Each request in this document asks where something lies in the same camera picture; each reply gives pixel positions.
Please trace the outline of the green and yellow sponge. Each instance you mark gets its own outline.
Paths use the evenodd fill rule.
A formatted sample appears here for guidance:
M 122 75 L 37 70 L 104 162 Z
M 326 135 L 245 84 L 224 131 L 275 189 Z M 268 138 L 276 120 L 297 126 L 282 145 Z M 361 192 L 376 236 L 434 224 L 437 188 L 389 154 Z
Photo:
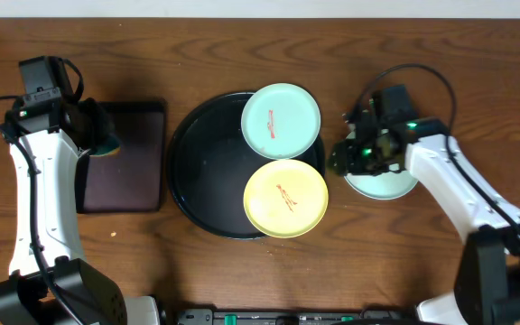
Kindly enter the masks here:
M 120 146 L 119 139 L 115 135 L 110 135 L 103 143 L 97 145 L 89 155 L 96 157 L 113 155 L 119 152 Z

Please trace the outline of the light blue plate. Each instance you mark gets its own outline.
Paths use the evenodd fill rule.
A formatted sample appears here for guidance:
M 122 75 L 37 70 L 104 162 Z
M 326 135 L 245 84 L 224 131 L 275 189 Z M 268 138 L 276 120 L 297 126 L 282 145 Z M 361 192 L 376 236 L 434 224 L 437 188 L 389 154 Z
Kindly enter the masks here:
M 407 171 L 401 171 L 398 163 L 389 171 L 377 176 L 348 174 L 346 182 L 358 193 L 374 200 L 395 200 L 409 193 L 418 181 Z
M 241 131 L 248 146 L 268 159 L 297 157 L 320 132 L 320 108 L 304 88 L 276 83 L 260 88 L 245 103 Z

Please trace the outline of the yellow plate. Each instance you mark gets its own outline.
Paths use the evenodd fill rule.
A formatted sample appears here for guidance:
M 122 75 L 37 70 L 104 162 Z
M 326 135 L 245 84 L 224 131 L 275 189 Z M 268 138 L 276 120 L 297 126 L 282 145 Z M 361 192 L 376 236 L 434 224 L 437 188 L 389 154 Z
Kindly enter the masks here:
M 324 177 L 306 162 L 269 162 L 247 181 L 243 207 L 251 224 L 269 237 L 306 234 L 323 219 L 329 203 Z

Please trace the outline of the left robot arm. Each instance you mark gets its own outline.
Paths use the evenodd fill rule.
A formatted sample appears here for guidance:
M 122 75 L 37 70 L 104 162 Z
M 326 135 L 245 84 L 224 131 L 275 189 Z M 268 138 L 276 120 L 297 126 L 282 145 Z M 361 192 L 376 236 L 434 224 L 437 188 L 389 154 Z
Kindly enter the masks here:
M 0 132 L 17 182 L 17 232 L 9 277 L 0 282 L 0 322 L 160 323 L 155 299 L 124 296 L 86 261 L 80 242 L 77 167 L 83 154 L 111 140 L 105 109 L 91 98 L 17 100 Z

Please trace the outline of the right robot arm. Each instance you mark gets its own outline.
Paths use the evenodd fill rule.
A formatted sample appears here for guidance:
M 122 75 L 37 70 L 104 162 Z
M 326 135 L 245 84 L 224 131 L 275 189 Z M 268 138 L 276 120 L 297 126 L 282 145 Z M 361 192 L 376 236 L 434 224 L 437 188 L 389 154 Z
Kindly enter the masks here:
M 429 191 L 463 242 L 452 291 L 419 303 L 418 321 L 519 322 L 520 209 L 477 172 L 439 118 L 384 123 L 366 111 L 346 122 L 353 135 L 334 145 L 330 168 L 342 176 L 378 176 L 397 165 Z

